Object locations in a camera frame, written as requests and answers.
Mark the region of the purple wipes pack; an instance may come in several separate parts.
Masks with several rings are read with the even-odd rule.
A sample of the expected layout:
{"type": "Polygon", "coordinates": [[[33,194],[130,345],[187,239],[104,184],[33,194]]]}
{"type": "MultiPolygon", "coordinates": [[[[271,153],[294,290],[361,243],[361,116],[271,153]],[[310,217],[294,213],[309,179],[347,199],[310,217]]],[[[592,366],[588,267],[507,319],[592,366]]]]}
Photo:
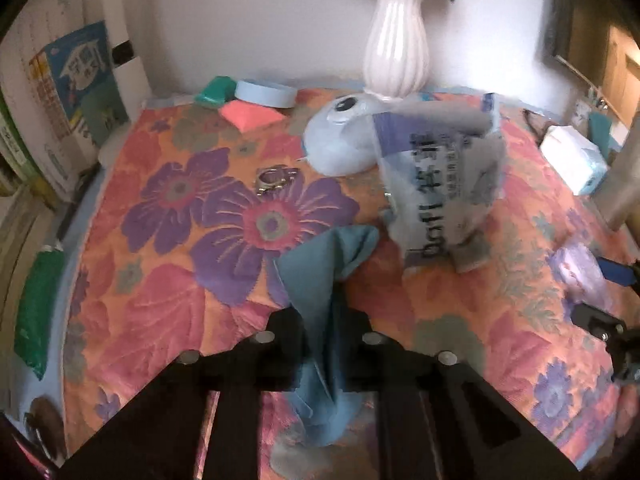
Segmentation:
{"type": "Polygon", "coordinates": [[[552,252],[548,263],[569,304],[588,304],[600,310],[611,309],[612,299],[608,293],[608,285],[596,257],[584,243],[568,240],[552,252]]]}

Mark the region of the teal blue cloth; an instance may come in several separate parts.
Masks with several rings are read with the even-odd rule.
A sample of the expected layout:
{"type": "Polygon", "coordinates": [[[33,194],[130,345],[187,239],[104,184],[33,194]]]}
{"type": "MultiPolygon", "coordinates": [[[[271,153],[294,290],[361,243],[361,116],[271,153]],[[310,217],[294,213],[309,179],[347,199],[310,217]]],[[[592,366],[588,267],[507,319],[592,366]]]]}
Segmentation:
{"type": "Polygon", "coordinates": [[[299,384],[288,396],[308,445],[337,441],[360,410],[362,395],[347,390],[342,357],[352,336],[344,281],[369,259],[379,239],[374,226],[340,226],[276,260],[278,278],[302,319],[308,344],[299,384]]]}

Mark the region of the blue white wipes bag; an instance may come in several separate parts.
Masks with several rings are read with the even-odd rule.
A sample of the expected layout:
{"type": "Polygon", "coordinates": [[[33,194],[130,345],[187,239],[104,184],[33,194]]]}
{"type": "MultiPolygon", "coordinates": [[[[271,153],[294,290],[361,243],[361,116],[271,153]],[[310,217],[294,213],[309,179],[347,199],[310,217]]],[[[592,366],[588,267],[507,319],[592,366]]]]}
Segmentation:
{"type": "Polygon", "coordinates": [[[499,100],[414,101],[371,117],[386,228],[404,266],[448,257],[459,273],[490,257],[486,220],[502,189],[506,140],[499,100]]]}

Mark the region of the grey blue plush toy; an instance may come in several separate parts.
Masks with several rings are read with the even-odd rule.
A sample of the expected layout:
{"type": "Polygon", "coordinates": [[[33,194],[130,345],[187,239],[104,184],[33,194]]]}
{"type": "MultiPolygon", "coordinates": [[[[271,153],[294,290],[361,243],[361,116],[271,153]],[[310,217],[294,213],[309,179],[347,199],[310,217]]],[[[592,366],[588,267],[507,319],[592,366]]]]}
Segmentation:
{"type": "Polygon", "coordinates": [[[326,177],[347,177],[372,168],[376,164],[373,116],[386,112],[416,115],[471,136],[488,132],[491,124],[487,112],[462,102],[427,101],[418,94],[396,101],[370,93],[349,94],[326,104],[306,125],[306,161],[326,177]]]}

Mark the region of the green plastic packet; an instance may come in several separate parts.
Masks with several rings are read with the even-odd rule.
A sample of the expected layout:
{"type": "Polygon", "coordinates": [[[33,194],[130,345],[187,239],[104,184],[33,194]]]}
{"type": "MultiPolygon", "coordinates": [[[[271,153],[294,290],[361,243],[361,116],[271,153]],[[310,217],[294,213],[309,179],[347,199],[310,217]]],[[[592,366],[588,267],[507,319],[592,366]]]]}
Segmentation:
{"type": "Polygon", "coordinates": [[[41,380],[47,370],[53,311],[65,266],[58,246],[38,252],[18,305],[14,352],[41,380]]]}

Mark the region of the white tissue box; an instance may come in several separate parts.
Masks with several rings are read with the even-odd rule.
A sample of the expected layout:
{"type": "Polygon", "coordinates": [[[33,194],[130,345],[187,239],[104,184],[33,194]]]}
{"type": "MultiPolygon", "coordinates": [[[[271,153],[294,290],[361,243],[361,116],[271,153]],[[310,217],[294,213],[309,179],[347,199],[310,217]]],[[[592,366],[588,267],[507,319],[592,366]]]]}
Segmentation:
{"type": "Polygon", "coordinates": [[[575,196],[592,194],[608,172],[596,144],[572,126],[551,126],[540,152],[575,196]]]}

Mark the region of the floral orange table cloth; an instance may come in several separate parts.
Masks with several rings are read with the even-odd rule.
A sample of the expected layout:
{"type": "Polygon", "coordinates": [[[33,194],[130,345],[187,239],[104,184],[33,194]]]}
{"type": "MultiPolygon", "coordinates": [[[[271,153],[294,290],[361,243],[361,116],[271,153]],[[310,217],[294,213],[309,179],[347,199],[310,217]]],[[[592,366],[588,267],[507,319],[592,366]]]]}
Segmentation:
{"type": "MultiPolygon", "coordinates": [[[[299,93],[283,122],[239,132],[214,110],[146,110],[117,157],[78,263],[64,346],[68,448],[76,451],[179,352],[226,351],[285,303],[276,259],[332,226],[373,224],[375,171],[319,176],[300,136],[329,90],[299,93]]],[[[577,466],[629,430],[639,391],[611,380],[604,345],[570,322],[548,260],[576,236],[629,262],[503,105],[506,182],[486,224],[488,263],[405,269],[382,237],[352,274],[350,303],[405,347],[469,362],[577,466]]]]}

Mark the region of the pen holder cup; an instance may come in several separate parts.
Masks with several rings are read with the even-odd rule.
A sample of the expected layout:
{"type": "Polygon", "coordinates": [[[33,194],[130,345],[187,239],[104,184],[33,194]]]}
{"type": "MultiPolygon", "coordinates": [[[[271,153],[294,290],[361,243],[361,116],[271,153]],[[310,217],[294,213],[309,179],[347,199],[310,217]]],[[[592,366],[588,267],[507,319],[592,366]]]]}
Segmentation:
{"type": "Polygon", "coordinates": [[[605,160],[610,158],[612,148],[612,119],[606,111],[608,106],[595,88],[590,88],[578,98],[570,115],[570,125],[585,136],[600,151],[605,160]]]}

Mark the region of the coral pink pouch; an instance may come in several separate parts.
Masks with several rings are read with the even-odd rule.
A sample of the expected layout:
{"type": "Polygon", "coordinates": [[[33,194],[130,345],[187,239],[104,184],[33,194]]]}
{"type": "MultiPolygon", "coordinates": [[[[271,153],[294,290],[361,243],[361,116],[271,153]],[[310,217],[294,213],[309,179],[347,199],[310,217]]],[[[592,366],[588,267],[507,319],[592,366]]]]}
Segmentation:
{"type": "Polygon", "coordinates": [[[219,114],[239,132],[246,133],[283,122],[285,116],[270,107],[244,102],[230,101],[219,109],[219,114]]]}

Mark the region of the black television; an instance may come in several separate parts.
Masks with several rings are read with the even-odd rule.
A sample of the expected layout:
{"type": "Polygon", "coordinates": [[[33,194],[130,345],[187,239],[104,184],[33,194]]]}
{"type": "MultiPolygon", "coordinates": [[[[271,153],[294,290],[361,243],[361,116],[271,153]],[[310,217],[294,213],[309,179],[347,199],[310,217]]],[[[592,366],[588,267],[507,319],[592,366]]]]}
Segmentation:
{"type": "Polygon", "coordinates": [[[639,44],[620,0],[550,0],[544,50],[631,125],[639,111],[639,44]]]}

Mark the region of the green pouch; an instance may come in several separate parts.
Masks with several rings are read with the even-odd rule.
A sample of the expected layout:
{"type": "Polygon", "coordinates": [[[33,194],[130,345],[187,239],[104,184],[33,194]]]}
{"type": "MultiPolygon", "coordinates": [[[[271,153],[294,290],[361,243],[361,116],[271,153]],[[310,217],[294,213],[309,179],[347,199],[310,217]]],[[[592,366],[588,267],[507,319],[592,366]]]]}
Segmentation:
{"type": "Polygon", "coordinates": [[[195,96],[198,105],[219,108],[234,99],[236,81],[229,76],[216,76],[195,96]]]}

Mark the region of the row of books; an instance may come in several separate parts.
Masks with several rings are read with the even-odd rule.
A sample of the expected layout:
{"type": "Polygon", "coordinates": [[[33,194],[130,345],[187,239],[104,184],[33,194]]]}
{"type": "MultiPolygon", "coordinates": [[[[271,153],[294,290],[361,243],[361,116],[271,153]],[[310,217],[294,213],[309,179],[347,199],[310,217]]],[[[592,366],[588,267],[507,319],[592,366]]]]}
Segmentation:
{"type": "Polygon", "coordinates": [[[2,140],[47,200],[70,204],[131,116],[102,20],[84,0],[29,3],[1,41],[2,140]]]}

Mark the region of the white ribbed ceramic vase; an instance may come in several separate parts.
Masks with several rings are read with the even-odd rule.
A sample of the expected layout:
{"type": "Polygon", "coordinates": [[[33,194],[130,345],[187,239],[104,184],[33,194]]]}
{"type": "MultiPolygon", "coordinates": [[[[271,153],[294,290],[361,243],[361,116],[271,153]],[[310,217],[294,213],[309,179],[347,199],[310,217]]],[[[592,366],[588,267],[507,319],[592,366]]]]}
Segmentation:
{"type": "Polygon", "coordinates": [[[430,76],[424,0],[376,0],[363,59],[364,90],[383,101],[420,91],[430,76]]]}

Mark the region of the blue cover book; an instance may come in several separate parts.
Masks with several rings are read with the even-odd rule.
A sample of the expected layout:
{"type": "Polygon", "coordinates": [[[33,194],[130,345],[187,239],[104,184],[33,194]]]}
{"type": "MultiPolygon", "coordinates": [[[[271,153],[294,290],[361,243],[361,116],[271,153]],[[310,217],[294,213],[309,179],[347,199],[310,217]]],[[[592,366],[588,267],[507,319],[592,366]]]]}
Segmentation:
{"type": "Polygon", "coordinates": [[[104,22],[50,42],[29,61],[29,70],[58,140],[83,136],[99,148],[128,122],[104,22]]]}

